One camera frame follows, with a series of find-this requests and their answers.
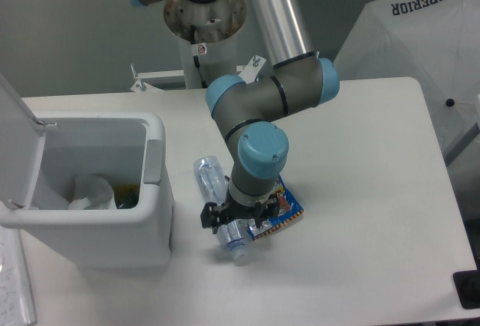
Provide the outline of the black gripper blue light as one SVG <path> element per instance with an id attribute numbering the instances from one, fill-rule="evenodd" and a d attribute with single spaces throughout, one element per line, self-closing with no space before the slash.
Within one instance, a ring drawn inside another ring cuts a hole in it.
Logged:
<path id="1" fill-rule="evenodd" d="M 234 220 L 254 219 L 256 227 L 259 227 L 265 220 L 277 219 L 280 209 L 276 193 L 270 194 L 265 204 L 255 202 L 253 206 L 242 205 L 233 198 L 229 198 L 225 204 L 205 203 L 200 221 L 204 229 L 211 229 L 212 234 L 216 235 L 222 225 Z"/>

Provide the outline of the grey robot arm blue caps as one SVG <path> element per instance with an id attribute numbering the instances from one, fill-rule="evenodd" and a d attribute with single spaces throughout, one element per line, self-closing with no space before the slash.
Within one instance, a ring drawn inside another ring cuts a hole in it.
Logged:
<path id="1" fill-rule="evenodd" d="M 289 142 L 275 122 L 335 98 L 340 81 L 334 65 L 316 56 L 297 0 L 252 0 L 274 73 L 253 82 L 223 70 L 207 76 L 206 56 L 241 28 L 245 7 L 233 0 L 130 0 L 139 6 L 159 1 L 169 29 L 188 43 L 211 117 L 233 159 L 225 199 L 205 204 L 202 227 L 216 232 L 236 220 L 261 224 L 277 216 L 273 187 Z"/>

